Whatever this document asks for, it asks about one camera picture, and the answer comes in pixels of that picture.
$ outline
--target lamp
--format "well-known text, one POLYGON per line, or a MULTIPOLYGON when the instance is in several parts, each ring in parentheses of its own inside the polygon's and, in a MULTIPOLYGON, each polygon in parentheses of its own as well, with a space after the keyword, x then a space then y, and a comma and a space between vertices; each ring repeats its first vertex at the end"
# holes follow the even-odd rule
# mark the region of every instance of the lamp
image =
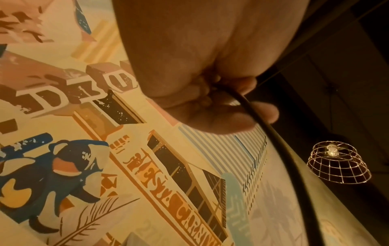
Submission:
POLYGON ((313 146, 307 165, 314 174, 324 180, 341 184, 365 183, 372 177, 366 163, 346 137, 332 133, 332 96, 337 93, 337 89, 310 57, 308 59, 328 84, 331 133, 326 134, 313 146))

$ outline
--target metal wire cage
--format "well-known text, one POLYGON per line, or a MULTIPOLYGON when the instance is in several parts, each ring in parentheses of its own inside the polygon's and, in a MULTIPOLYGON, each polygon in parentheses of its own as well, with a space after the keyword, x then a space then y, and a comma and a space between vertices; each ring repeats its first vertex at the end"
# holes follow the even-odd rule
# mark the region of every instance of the metal wire cage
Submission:
POLYGON ((318 177, 341 184, 365 183, 372 177, 357 150, 338 141, 315 144, 307 165, 318 177))

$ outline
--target wall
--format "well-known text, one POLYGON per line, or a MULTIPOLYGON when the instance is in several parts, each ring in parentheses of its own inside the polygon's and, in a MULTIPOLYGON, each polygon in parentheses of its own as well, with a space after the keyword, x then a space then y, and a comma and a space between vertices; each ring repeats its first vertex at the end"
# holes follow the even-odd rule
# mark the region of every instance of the wall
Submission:
MULTIPOLYGON (((290 180, 262 130, 201 133, 145 98, 109 1, 0 4, 14 25, 0 40, 0 210, 19 224, 12 237, 53 246, 306 245, 290 180)), ((356 245, 358 236, 374 245, 298 162, 326 242, 356 245)))

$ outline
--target ceiling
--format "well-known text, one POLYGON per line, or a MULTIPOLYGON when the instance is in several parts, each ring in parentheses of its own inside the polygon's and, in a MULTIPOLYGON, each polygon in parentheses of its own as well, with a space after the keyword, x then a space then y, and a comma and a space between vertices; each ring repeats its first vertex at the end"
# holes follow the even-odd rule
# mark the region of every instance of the ceiling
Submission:
POLYGON ((303 160, 331 128, 332 116, 333 132, 350 139, 373 178, 352 187, 326 184, 381 242, 389 231, 388 44, 388 0, 313 0, 295 38, 252 94, 279 106, 274 128, 303 160), (332 113, 329 83, 338 88, 332 113), (364 218, 366 210, 371 219, 364 218))

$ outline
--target painted leaf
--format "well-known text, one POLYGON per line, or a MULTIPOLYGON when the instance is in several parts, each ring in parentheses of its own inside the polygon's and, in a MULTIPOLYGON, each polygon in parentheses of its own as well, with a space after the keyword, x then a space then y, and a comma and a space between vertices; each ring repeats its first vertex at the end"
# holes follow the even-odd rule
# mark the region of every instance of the painted leaf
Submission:
POLYGON ((51 236, 51 246, 92 246, 118 224, 137 204, 131 195, 108 197, 61 214, 60 231, 51 236))

